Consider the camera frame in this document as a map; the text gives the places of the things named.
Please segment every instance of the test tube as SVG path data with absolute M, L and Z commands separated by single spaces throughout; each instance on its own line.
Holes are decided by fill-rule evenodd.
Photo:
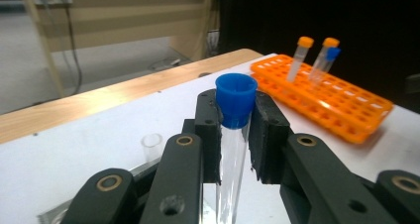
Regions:
M 322 74 L 328 73 L 328 71 L 330 71 L 331 66 L 333 66 L 333 62 L 336 60 L 336 57 L 339 55 L 340 51 L 341 49 L 339 48 L 328 48 L 327 56 L 325 57 L 327 62 L 324 64 L 324 66 L 320 67 Z
M 317 86 L 321 82 L 322 77 L 325 73 L 328 73 L 340 51 L 339 48 L 328 48 L 327 55 L 325 56 L 325 59 L 321 59 L 318 68 L 319 71 L 312 80 L 313 85 Z
M 146 162 L 152 162 L 161 157 L 163 152 L 163 138 L 161 134 L 153 133 L 142 137 L 143 154 Z
M 302 65 L 303 61 L 306 58 L 306 54 L 308 54 L 308 50 L 312 47 L 314 40 L 308 37 L 301 37 L 297 42 L 297 49 L 293 56 L 293 63 L 290 66 L 290 71 L 287 75 L 287 81 L 293 82 L 294 78 L 296 77 L 297 71 Z
M 325 56 L 327 55 L 328 48 L 336 48 L 340 41 L 334 38 L 326 38 L 322 44 L 321 52 L 319 52 L 315 62 L 312 66 L 311 72 L 309 73 L 309 80 L 315 82 L 316 78 L 320 75 L 320 65 L 325 63 Z
M 216 186 L 218 224 L 236 221 L 249 120 L 256 100 L 257 82 L 250 76 L 228 73 L 216 79 L 216 102 L 222 114 L 221 183 Z

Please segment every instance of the screw hole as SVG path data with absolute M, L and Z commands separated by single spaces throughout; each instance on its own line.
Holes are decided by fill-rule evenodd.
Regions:
M 178 139 L 176 139 L 176 143 L 179 144 L 180 146 L 188 146 L 192 144 L 192 137 L 179 137 Z
M 313 147 L 316 145 L 315 140 L 310 137 L 299 137 L 297 138 L 297 142 L 306 147 Z
M 420 183 L 410 177 L 406 176 L 394 176 L 392 182 L 395 186 L 401 188 L 404 191 L 420 194 Z
M 99 179 L 96 183 L 96 188 L 104 192 L 111 191 L 117 188 L 122 182 L 123 179 L 119 175 L 110 174 Z
M 185 208 L 185 202 L 181 196 L 172 195 L 164 198 L 160 203 L 160 212 L 165 216 L 180 214 Z
M 366 213 L 368 211 L 368 209 L 359 201 L 350 200 L 349 206 L 356 212 Z

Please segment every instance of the orange cap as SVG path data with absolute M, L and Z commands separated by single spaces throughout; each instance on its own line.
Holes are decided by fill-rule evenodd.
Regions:
M 333 38 L 326 38 L 322 46 L 327 48 L 336 48 L 339 45 L 340 41 Z
M 314 43 L 314 40 L 308 37 L 300 37 L 299 41 L 297 42 L 297 44 L 300 47 L 304 47 L 304 48 L 311 48 L 313 43 Z

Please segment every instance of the test tube with orange cap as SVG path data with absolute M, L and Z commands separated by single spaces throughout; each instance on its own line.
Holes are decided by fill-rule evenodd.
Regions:
M 321 65 L 325 63 L 325 58 L 329 48 L 336 48 L 339 45 L 340 41 L 334 38 L 326 38 L 322 44 L 321 52 L 319 52 L 315 62 L 312 66 L 311 72 L 309 73 L 309 80 L 315 82 L 318 77 L 321 75 Z
M 296 77 L 297 71 L 302 65 L 303 60 L 306 58 L 309 49 L 312 47 L 314 40 L 308 37 L 300 37 L 297 42 L 297 49 L 293 56 L 293 63 L 290 66 L 290 71 L 287 75 L 287 81 L 293 82 Z

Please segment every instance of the table surface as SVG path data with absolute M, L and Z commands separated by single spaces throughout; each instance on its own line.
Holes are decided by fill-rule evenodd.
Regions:
M 0 144 L 262 56 L 238 50 L 0 116 Z
M 96 172 L 143 164 L 142 138 L 159 133 L 165 141 L 179 133 L 183 119 L 193 118 L 200 92 L 214 88 L 223 73 L 249 74 L 250 60 L 261 56 L 240 50 L 0 116 L 0 173 L 8 177 L 0 182 L 0 223 L 36 223 L 38 214 L 71 199 Z M 212 74 L 195 79 L 202 72 Z M 295 133 L 322 139 L 353 173 L 372 181 L 386 169 L 420 175 L 419 114 L 395 106 L 355 146 L 277 106 Z M 290 223 L 279 185 L 258 183 L 250 160 L 247 151 L 238 223 Z M 214 196 L 215 186 L 205 185 L 204 192 L 214 208 L 206 197 Z

